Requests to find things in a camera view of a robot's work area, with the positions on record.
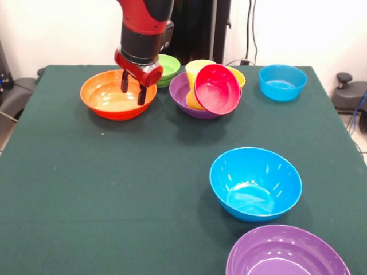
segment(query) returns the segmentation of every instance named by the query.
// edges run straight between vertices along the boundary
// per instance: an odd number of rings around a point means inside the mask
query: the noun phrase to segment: red bowl
[[[220,64],[205,66],[197,75],[195,97],[207,111],[217,115],[231,113],[241,99],[235,75]]]

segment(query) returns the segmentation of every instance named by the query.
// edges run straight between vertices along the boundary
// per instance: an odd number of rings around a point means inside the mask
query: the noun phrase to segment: yellow cup
[[[194,60],[194,61],[187,63],[187,65],[185,66],[185,69],[188,75],[191,90],[194,89],[195,87],[195,80],[200,70],[204,68],[205,66],[208,66],[211,64],[215,64],[215,62],[211,60],[206,60],[206,59],[198,59],[198,60]]]
[[[237,82],[239,83],[240,89],[242,89],[246,84],[245,76],[239,70],[236,70],[233,67],[227,66],[226,68],[229,69],[235,75]]]
[[[205,110],[203,106],[201,106],[199,102],[197,102],[194,89],[191,89],[188,95],[186,96],[186,104],[191,109]]]

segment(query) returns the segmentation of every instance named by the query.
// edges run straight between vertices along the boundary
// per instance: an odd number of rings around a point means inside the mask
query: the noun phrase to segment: bowl
[[[293,66],[271,65],[260,70],[262,93],[276,101],[296,99],[306,84],[306,74]]]
[[[239,70],[235,69],[234,67],[227,66],[227,69],[229,69],[235,75],[237,82],[239,83],[240,89],[243,89],[243,87],[246,84],[245,76]]]
[[[207,111],[226,115],[238,106],[241,90],[229,69],[220,64],[212,64],[202,68],[197,75],[195,97]]]
[[[170,95],[172,99],[176,102],[177,106],[185,112],[187,115],[195,117],[196,119],[215,119],[220,117],[214,113],[208,111],[191,109],[186,103],[186,96],[190,91],[190,84],[186,73],[181,73],[176,76],[170,84]]]
[[[195,97],[195,91],[193,89],[191,89],[188,95],[186,96],[186,104],[191,109],[205,110],[205,108],[201,106],[199,102],[197,102]]]
[[[142,114],[157,95],[157,86],[147,87],[145,104],[138,105],[140,84],[129,75],[126,93],[121,91],[123,70],[109,70],[88,79],[80,89],[83,103],[97,115],[115,121],[133,119]]]
[[[186,73],[188,74],[190,89],[195,88],[195,80],[200,70],[205,66],[212,64],[215,64],[215,62],[207,59],[197,59],[186,64],[185,70]]]
[[[163,67],[163,75],[157,83],[157,87],[162,88],[170,85],[171,80],[177,75],[181,66],[180,61],[166,54],[159,55],[159,63]]]
[[[267,222],[298,202],[302,181],[282,156],[241,147],[220,155],[210,169],[210,185],[223,208],[244,222]]]
[[[338,253],[312,233],[268,225],[244,234],[233,246],[226,275],[350,275]]]

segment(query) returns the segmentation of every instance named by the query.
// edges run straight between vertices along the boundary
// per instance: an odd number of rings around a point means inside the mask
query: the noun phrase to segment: table
[[[283,155],[302,177],[299,203],[270,223],[316,234],[366,272],[367,169],[312,68],[292,102],[265,98],[260,67],[246,66],[230,115],[193,119],[165,88],[121,123],[79,98],[115,68],[46,69],[0,158],[0,274],[224,274],[237,239],[264,225],[232,218],[210,189],[212,162],[242,146]]]

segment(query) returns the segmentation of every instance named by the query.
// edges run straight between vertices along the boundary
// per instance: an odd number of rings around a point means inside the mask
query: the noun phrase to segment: red robot arm
[[[118,0],[123,11],[121,47],[116,63],[124,70],[122,91],[127,91],[128,74],[140,82],[138,104],[145,101],[146,87],[163,74],[159,52],[169,46],[174,25],[170,20],[174,0]]]

